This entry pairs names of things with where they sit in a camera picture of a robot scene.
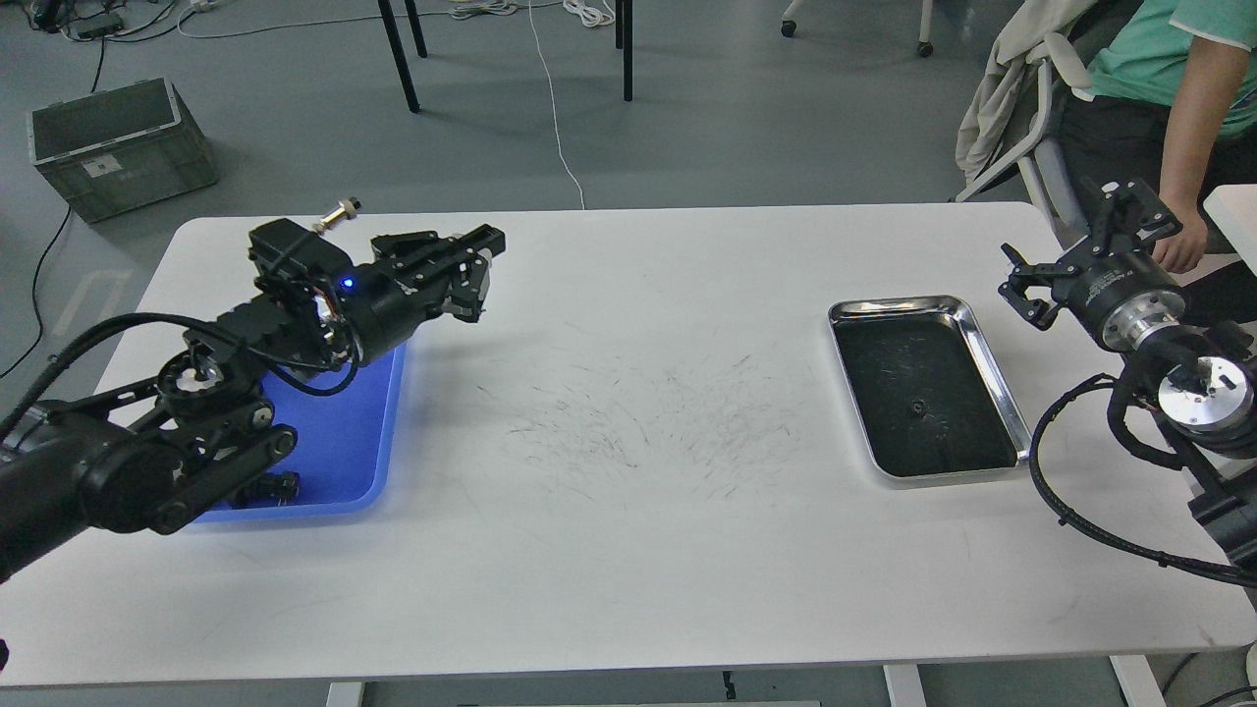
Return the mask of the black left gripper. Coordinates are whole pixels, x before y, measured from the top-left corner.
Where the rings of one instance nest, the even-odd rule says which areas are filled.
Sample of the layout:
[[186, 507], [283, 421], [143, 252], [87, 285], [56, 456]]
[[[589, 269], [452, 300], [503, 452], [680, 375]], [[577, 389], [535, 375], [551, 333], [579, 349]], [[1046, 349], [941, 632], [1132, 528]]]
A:
[[383, 234], [371, 242], [372, 263], [343, 276], [343, 318], [360, 362], [368, 365], [442, 316], [471, 322], [471, 296], [485, 296], [507, 233], [480, 225], [461, 237], [435, 230]]

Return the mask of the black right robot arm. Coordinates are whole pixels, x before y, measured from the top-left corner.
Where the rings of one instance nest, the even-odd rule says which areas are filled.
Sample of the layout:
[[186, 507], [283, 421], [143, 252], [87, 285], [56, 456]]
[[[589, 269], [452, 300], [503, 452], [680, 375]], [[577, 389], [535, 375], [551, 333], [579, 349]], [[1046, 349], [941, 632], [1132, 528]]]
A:
[[[1254, 340], [1231, 321], [1208, 328], [1184, 321], [1185, 294], [1151, 255], [1180, 221], [1143, 181], [1100, 187], [1089, 237], [1055, 263], [1031, 264], [1003, 245], [1011, 276], [1001, 296], [1024, 322], [1045, 331], [1060, 309], [1104, 351], [1123, 357], [1117, 376], [1096, 374], [1063, 392], [1031, 438], [1031, 479], [1058, 525], [1148, 559], [1163, 569], [1217, 582], [1254, 586]], [[1040, 465], [1043, 434], [1084, 394], [1106, 389], [1106, 424], [1138, 460], [1189, 470], [1197, 492], [1190, 515], [1226, 552], [1226, 564], [1149, 548], [1079, 515], [1051, 488]]]

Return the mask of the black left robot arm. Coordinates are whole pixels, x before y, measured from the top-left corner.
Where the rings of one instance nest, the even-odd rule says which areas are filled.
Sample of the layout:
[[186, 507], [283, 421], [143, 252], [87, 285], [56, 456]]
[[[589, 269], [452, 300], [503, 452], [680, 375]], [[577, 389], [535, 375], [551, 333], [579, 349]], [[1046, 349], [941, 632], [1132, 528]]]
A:
[[[214, 321], [136, 312], [82, 332], [3, 419], [3, 577], [85, 530], [175, 533], [224, 501], [292, 496], [274, 473], [300, 434], [277, 421], [263, 381], [336, 398], [422, 323], [483, 313], [491, 263], [507, 233], [484, 224], [461, 237], [434, 230], [376, 237], [354, 264], [324, 234], [341, 208], [310, 226], [292, 219], [248, 233], [254, 299]], [[45, 390], [91, 350], [137, 326], [184, 328], [184, 348], [136, 382], [82, 398]]]

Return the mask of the person's hand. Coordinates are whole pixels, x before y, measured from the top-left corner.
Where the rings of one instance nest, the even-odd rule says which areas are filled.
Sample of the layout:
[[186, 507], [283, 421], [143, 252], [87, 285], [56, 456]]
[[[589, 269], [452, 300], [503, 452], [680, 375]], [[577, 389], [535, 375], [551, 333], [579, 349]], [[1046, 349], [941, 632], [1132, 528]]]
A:
[[1194, 204], [1172, 204], [1169, 210], [1180, 223], [1182, 229], [1177, 231], [1175, 237], [1154, 242], [1151, 255], [1155, 263], [1169, 273], [1187, 274], [1199, 265], [1205, 254], [1208, 225]]

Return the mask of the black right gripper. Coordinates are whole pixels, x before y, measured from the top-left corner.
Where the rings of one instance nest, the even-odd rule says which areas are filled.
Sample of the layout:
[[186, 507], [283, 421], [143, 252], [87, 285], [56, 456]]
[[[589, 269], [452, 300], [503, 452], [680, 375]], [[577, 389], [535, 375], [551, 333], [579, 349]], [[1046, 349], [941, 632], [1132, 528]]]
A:
[[1089, 245], [1038, 264], [1009, 243], [1001, 245], [1011, 274], [998, 294], [1037, 330], [1055, 326], [1065, 306], [1100, 348], [1126, 353], [1153, 333], [1182, 325], [1182, 287], [1149, 255], [1156, 242], [1177, 237], [1182, 221], [1143, 180], [1092, 185], [1092, 192], [1100, 209]]

